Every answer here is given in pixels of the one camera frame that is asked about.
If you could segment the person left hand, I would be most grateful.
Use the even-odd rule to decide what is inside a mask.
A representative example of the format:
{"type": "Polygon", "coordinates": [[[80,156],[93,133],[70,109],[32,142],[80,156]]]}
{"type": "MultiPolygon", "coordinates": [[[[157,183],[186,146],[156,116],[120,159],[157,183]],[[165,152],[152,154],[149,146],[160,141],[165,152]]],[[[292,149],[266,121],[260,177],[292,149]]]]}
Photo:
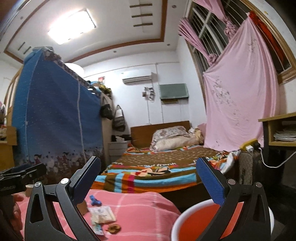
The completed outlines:
{"type": "Polygon", "coordinates": [[[24,200],[24,196],[17,193],[9,196],[8,200],[8,214],[10,223],[15,232],[20,232],[23,229],[22,214],[18,203],[24,200]]]}

